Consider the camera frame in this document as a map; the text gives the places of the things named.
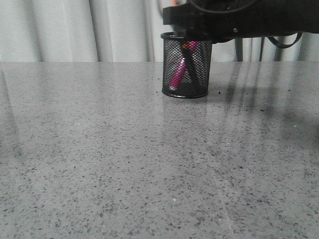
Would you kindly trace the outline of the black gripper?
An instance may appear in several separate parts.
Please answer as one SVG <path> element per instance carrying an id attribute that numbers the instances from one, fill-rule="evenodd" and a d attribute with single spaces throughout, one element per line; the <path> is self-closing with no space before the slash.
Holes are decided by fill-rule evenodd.
<path id="1" fill-rule="evenodd" d="M 163 9 L 177 37 L 223 43 L 236 38 L 318 33 L 317 0 L 188 0 Z"/>

